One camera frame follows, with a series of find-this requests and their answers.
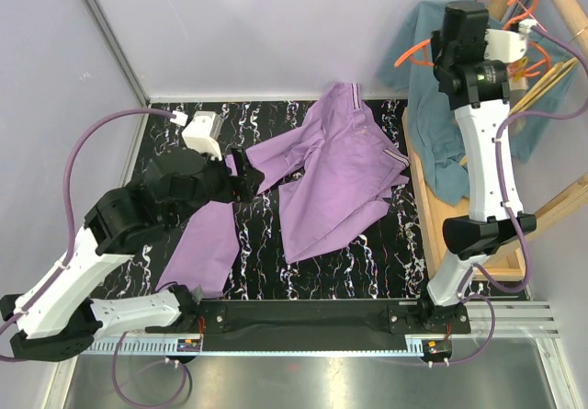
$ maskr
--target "lavender garment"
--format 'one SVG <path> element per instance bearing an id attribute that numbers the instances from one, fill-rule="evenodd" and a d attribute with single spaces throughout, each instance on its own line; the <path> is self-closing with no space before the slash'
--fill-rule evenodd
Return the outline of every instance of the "lavender garment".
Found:
<path id="1" fill-rule="evenodd" d="M 302 126 L 249 149 L 266 176 L 259 192 L 304 167 L 304 177 L 279 187 L 279 217 L 287 263 L 344 248 L 386 215 L 390 187 L 408 182 L 402 155 L 361 101 L 357 85 L 334 85 L 307 112 Z M 222 296 L 238 255 L 232 205 L 210 203 L 190 219 L 159 286 L 200 286 Z"/>

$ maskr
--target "teal cloth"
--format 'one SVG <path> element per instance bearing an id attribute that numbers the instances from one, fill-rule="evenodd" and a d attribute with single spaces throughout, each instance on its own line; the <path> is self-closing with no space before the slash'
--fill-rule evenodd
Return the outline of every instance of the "teal cloth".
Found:
<path id="1" fill-rule="evenodd" d="M 438 91 L 438 82 L 433 76 L 433 68 L 412 65 L 410 61 L 398 68 L 394 62 L 414 44 L 431 38 L 433 30 L 441 28 L 444 16 L 444 2 L 421 2 L 406 18 L 401 30 L 388 50 L 379 68 L 378 79 L 394 90 L 408 88 L 408 134 L 413 148 L 421 159 L 424 179 L 435 195 L 451 205 L 456 205 L 461 197 L 469 196 L 468 171 L 459 162 L 465 155 L 463 140 L 454 114 L 449 109 L 447 96 Z M 495 20 L 491 28 L 501 28 Z M 541 40 L 538 34 L 531 33 L 531 40 L 537 42 L 550 55 L 552 63 L 570 58 L 549 40 Z M 526 53 L 529 64 L 539 61 L 542 56 L 530 48 Z M 419 52 L 415 59 L 422 60 Z M 568 74 L 543 96 L 533 109 L 554 112 L 560 106 L 563 96 L 570 86 Z M 529 79 L 529 87 L 537 78 Z M 529 117 L 525 127 L 511 138 L 511 153 L 526 162 L 548 125 L 548 119 Z"/>

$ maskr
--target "orange hanger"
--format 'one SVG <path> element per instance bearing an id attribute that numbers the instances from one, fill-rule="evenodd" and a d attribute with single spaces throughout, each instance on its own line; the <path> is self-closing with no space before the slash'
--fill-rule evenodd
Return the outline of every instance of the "orange hanger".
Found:
<path id="1" fill-rule="evenodd" d="M 508 5 L 511 6 L 515 1 L 518 1 L 520 3 L 520 0 L 508 0 Z M 520 21 L 528 16 L 532 16 L 532 12 L 537 8 L 537 1 L 538 0 L 533 0 L 533 2 L 531 3 L 531 7 L 529 7 L 528 9 L 526 7 L 524 7 L 522 4 L 521 6 L 523 6 L 525 12 L 519 16 L 513 17 L 511 19 L 509 19 L 503 26 L 503 29 L 506 29 L 508 27 L 510 27 L 513 23 Z M 415 44 L 414 46 L 412 46 L 408 51 L 406 51 L 405 53 L 403 53 L 398 60 L 396 60 L 396 62 L 394 62 L 394 67 L 398 67 L 401 64 L 403 64 L 408 58 L 411 59 L 411 63 L 412 64 L 417 64 L 420 66 L 433 66 L 433 63 L 429 61 L 429 56 L 428 56 L 428 52 L 427 52 L 427 46 L 429 45 L 429 43 L 431 42 L 430 39 L 427 40 L 423 40 L 420 43 Z M 533 69 L 536 69 L 538 66 L 542 65 L 542 64 L 547 64 L 547 70 L 549 70 L 551 68 L 551 61 L 549 58 L 548 53 L 541 48 L 538 44 L 536 44 L 533 41 L 529 41 L 529 45 L 533 46 L 535 49 L 537 49 L 538 51 L 540 51 L 543 54 L 543 60 L 541 60 L 540 62 L 537 62 L 535 64 L 533 64 L 531 67 L 529 67 L 528 69 L 525 69 L 525 73 L 524 76 L 527 77 L 531 77 L 531 76 L 537 76 L 540 74 L 539 71 L 535 71 L 535 72 L 531 72 Z M 419 50 L 423 51 L 423 56 L 424 56 L 424 61 L 418 61 L 415 60 L 413 58 L 413 56 L 415 55 L 415 53 L 417 53 Z"/>
<path id="2" fill-rule="evenodd" d="M 509 0 L 507 2 L 507 5 L 512 5 L 515 1 L 517 0 Z M 513 18 L 511 18 L 510 20 L 508 20 L 506 23 L 504 23 L 503 26 L 503 30 L 509 28 L 513 23 L 517 22 L 517 21 L 521 21 L 523 19 L 525 19 L 526 17 L 529 17 L 529 15 L 535 10 L 535 8 L 537 7 L 537 2 L 538 0 L 533 0 L 533 2 L 531 3 L 531 7 L 529 7 L 528 9 L 525 8 L 525 12 L 519 16 L 515 16 Z"/>
<path id="3" fill-rule="evenodd" d="M 420 43 L 415 44 L 414 46 L 412 46 L 408 51 L 406 51 L 403 55 L 401 55 L 400 57 L 398 57 L 398 60 L 396 60 L 396 62 L 394 62 L 394 67 L 398 67 L 400 66 L 402 63 L 404 63 L 406 61 L 407 58 L 409 57 L 413 57 L 413 55 L 419 50 L 419 49 L 423 49 L 426 51 L 426 46 L 431 42 L 431 40 L 427 39 L 427 40 L 423 40 Z M 428 60 L 428 55 L 425 54 L 424 56 L 425 61 Z"/>

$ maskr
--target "black bracket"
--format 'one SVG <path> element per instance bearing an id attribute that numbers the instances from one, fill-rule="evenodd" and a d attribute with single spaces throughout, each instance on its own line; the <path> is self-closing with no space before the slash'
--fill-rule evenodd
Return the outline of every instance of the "black bracket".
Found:
<path id="1" fill-rule="evenodd" d="M 390 332 L 394 335 L 445 335 L 451 324 L 452 334 L 470 334 L 468 311 L 457 306 L 449 316 L 437 321 L 423 321 L 422 314 L 414 302 L 399 303 L 388 307 Z"/>

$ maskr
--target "robotic arm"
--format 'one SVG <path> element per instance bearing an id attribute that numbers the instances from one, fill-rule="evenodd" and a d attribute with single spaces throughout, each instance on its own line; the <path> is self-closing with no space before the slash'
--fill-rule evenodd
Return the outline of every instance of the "robotic arm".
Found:
<path id="1" fill-rule="evenodd" d="M 468 216 L 443 224 L 447 252 L 418 302 L 419 320 L 425 327 L 445 326 L 455 318 L 473 278 L 473 264 L 483 265 L 501 245 L 515 239 L 505 207 L 512 210 L 524 233 L 537 228 L 535 216 L 523 213 L 516 192 L 508 135 L 496 139 L 510 110 L 506 64 L 525 55 L 536 21 L 523 20 L 506 31 L 487 29 L 488 19 L 488 11 L 478 2 L 453 2 L 446 7 L 443 27 L 431 38 L 439 91 L 448 96 L 463 136 L 470 198 Z M 495 141 L 501 141 L 508 206 L 503 205 Z"/>
<path id="2" fill-rule="evenodd" d="M 191 124 L 200 125 L 203 119 L 197 118 Z M 198 305 L 184 286 L 113 301 L 88 296 L 109 272 L 179 225 L 177 214 L 191 215 L 209 201 L 250 202 L 257 193 L 264 175 L 251 167 L 244 151 L 232 150 L 237 174 L 231 176 L 218 144 L 198 133 L 192 136 L 194 130 L 188 125 L 183 132 L 192 148 L 158 156 L 142 175 L 110 190 L 96 203 L 85 215 L 66 268 L 61 266 L 63 255 L 33 289 L 0 300 L 0 312 L 8 320 L 55 271 L 64 269 L 18 319 L 18 332 L 10 340 L 15 358 L 62 361 L 99 338 L 143 328 L 189 332 L 198 317 Z"/>

